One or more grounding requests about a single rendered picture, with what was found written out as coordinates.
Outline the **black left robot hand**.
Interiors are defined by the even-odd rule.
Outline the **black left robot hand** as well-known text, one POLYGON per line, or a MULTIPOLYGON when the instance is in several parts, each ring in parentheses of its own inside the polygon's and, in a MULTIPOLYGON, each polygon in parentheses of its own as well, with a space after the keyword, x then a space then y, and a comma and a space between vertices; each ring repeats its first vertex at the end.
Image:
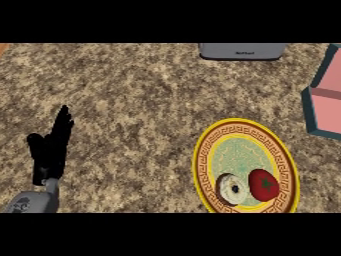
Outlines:
POLYGON ((65 169, 67 146, 74 121, 68 107, 62 106, 55 119, 52 131, 46 136, 31 133, 27 136, 33 167, 33 184, 43 185, 49 178, 59 179, 65 169))

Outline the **teal and pink cardboard box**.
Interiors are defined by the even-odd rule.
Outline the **teal and pink cardboard box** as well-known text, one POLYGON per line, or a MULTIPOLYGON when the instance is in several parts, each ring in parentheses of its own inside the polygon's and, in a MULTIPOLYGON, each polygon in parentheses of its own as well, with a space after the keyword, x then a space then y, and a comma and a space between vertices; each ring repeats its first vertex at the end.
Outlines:
POLYGON ((341 140, 341 44, 328 45, 301 102, 307 133, 341 140))

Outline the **grey appliance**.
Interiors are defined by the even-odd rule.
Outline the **grey appliance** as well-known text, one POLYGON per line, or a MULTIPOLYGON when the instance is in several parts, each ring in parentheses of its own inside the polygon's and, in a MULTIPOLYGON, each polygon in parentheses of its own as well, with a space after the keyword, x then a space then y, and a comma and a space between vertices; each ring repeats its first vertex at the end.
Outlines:
POLYGON ((276 60, 285 43, 201 43, 199 55, 208 60, 276 60))

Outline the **white glazed donut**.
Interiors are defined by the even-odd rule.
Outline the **white glazed donut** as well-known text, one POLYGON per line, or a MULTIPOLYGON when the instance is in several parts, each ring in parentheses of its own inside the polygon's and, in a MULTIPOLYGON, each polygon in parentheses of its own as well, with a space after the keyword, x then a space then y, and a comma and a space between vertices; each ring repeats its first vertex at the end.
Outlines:
POLYGON ((230 173, 222 174, 216 180, 216 193, 229 205, 241 204, 248 194, 248 188, 241 178, 230 173))

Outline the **red tomato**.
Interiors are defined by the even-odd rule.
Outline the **red tomato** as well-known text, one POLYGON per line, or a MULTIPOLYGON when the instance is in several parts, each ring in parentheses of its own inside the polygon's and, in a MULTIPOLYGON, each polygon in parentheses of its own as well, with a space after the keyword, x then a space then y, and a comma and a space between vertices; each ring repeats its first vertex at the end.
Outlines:
POLYGON ((263 169, 254 169, 248 175, 248 185, 253 197, 267 202, 279 194, 279 183, 273 175, 263 169))

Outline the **yellow patterned plate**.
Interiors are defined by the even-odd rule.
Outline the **yellow patterned plate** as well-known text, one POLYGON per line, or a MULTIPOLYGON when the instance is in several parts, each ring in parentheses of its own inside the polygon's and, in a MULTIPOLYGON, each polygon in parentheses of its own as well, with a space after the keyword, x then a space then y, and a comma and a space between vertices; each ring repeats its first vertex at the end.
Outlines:
POLYGON ((202 204, 217 213, 288 213, 297 208, 300 180, 287 146, 275 133, 257 122, 229 118, 217 121, 196 141, 192 160, 194 183, 202 204), (267 202, 251 195, 248 175, 266 170, 279 183, 279 194, 267 202), (245 201, 232 206, 216 193, 216 180, 230 173, 244 181, 245 201))

